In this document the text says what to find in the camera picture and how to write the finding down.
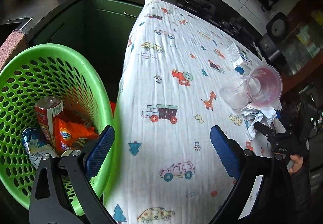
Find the person's right hand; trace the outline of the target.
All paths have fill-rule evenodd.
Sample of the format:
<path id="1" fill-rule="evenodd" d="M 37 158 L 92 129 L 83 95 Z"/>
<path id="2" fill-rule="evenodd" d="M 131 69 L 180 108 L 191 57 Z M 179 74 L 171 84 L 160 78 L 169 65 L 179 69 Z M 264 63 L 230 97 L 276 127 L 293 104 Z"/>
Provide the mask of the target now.
<path id="1" fill-rule="evenodd" d="M 298 154 L 295 154 L 295 155 L 290 155 L 290 159 L 293 162 L 293 165 L 289 169 L 289 173 L 290 175 L 293 175 L 297 173 L 303 166 L 303 157 Z"/>

